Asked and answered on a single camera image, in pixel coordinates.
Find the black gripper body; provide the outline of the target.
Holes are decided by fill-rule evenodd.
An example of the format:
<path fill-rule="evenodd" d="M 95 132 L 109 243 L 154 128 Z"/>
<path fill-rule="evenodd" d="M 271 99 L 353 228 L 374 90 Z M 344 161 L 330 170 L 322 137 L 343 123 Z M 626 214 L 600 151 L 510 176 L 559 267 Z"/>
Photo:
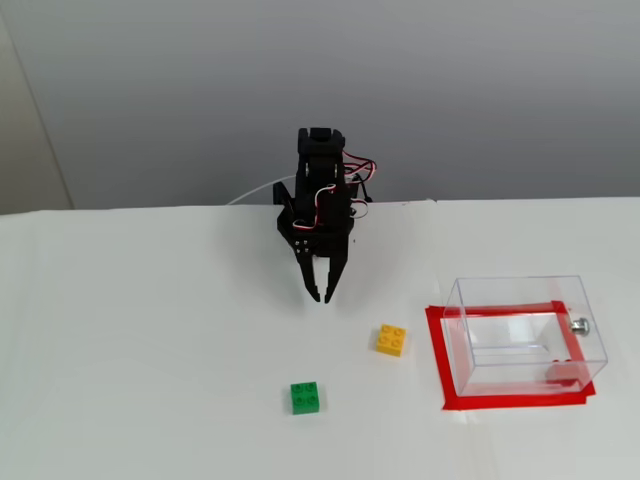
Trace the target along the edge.
<path fill-rule="evenodd" d="M 349 234 L 351 220 L 350 194 L 344 188 L 320 188 L 313 197 L 310 217 L 296 218 L 293 223 L 294 241 L 306 240 L 319 256 L 326 244 L 338 244 Z"/>

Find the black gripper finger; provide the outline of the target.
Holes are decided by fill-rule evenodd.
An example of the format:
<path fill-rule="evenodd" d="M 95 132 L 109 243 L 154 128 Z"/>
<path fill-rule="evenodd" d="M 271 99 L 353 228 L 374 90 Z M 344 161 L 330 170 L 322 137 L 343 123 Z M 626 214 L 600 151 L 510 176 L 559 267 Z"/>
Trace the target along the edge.
<path fill-rule="evenodd" d="M 300 266 L 303 282 L 306 290 L 316 301 L 320 301 L 320 295 L 315 282 L 313 251 L 306 240 L 295 240 L 294 251 L 296 260 Z"/>
<path fill-rule="evenodd" d="M 347 244 L 326 244 L 320 249 L 320 257 L 329 259 L 328 283 L 324 303 L 328 304 L 338 286 L 341 275 L 348 261 Z"/>

